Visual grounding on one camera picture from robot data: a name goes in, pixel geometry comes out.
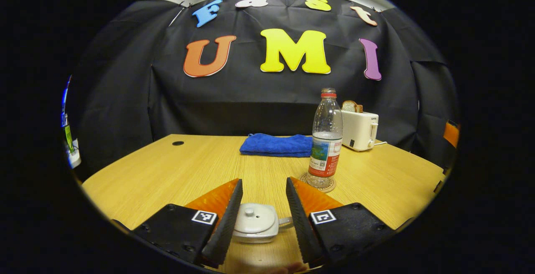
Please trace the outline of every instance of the white toaster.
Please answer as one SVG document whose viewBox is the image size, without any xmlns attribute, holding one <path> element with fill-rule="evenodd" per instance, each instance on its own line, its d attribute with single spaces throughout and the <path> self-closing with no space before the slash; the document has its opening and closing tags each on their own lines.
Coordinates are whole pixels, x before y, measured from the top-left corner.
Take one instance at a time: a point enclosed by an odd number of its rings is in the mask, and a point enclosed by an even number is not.
<svg viewBox="0 0 535 274">
<path fill-rule="evenodd" d="M 347 112 L 342 110 L 344 133 L 342 144 L 356 151 L 365 151 L 373 148 L 379 116 L 368 112 Z"/>
</svg>

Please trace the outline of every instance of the folded towel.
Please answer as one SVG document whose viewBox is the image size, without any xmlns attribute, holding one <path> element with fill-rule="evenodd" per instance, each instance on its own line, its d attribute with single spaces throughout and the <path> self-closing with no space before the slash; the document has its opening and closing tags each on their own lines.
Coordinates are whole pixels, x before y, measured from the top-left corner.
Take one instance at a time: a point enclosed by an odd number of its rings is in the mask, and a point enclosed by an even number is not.
<svg viewBox="0 0 535 274">
<path fill-rule="evenodd" d="M 300 134 L 292 137 L 274 137 L 263 133 L 249 134 L 239 151 L 245 155 L 310 157 L 312 137 Z"/>
</svg>

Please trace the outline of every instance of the cork coaster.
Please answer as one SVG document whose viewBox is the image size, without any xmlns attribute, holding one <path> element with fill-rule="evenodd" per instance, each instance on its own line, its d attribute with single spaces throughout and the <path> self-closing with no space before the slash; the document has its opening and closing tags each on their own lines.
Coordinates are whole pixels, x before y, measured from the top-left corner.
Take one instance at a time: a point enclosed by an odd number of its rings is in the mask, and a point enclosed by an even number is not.
<svg viewBox="0 0 535 274">
<path fill-rule="evenodd" d="M 302 182 L 306 183 L 305 181 L 306 179 L 306 174 L 302 175 L 299 180 L 301 180 Z M 316 188 L 316 190 L 319 190 L 323 193 L 328 193 L 330 192 L 331 190 L 334 190 L 334 187 L 336 187 L 336 180 L 334 180 L 334 178 L 331 180 L 331 183 L 329 183 L 329 185 L 325 186 L 325 187 L 321 187 L 321 188 Z"/>
</svg>

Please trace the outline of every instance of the wooden table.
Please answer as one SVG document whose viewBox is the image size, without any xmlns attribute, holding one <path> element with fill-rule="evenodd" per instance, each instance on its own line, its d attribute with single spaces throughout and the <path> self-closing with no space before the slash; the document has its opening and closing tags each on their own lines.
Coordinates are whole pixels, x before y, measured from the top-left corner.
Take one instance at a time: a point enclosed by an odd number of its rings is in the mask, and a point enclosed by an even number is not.
<svg viewBox="0 0 535 274">
<path fill-rule="evenodd" d="M 242 155 L 246 137 L 172 134 L 92 175 L 82 188 L 101 211 L 134 229 L 168 203 L 185 205 L 235 178 L 243 183 L 241 203 L 275 206 L 291 216 L 286 178 L 300 178 L 309 158 Z M 173 146 L 174 141 L 183 141 Z M 394 146 L 365 152 L 342 146 L 329 192 L 342 204 L 359 202 L 393 229 L 418 215 L 434 197 L 442 169 Z M 296 231 L 281 230 L 269 244 L 231 242 L 218 271 L 243 273 L 301 261 Z"/>
</svg>

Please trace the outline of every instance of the black cloth backdrop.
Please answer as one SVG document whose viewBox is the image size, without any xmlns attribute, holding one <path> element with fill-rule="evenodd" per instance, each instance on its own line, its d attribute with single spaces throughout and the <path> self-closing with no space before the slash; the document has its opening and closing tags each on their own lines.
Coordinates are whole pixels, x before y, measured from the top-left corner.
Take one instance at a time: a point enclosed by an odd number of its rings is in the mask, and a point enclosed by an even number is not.
<svg viewBox="0 0 535 274">
<path fill-rule="evenodd" d="M 459 122 L 447 62 L 425 33 L 399 9 L 376 12 L 349 0 L 328 0 L 330 11 L 305 0 L 267 0 L 237 8 L 223 0 L 217 16 L 197 28 L 187 8 L 166 0 L 138 0 L 96 36 L 73 74 L 66 103 L 82 167 L 95 173 L 171 133 L 202 135 L 311 134 L 321 88 L 334 87 L 338 102 L 351 99 L 380 116 L 377 138 L 449 167 L 454 147 L 444 138 L 447 120 Z M 378 23 L 365 23 L 361 6 Z M 262 30 L 283 29 L 294 42 L 306 30 L 326 34 L 330 74 L 262 72 Z M 186 76 L 186 46 L 207 39 L 201 63 L 211 63 L 220 36 L 234 35 L 226 65 L 216 74 Z M 373 41 L 382 80 L 365 78 L 364 48 Z"/>
</svg>

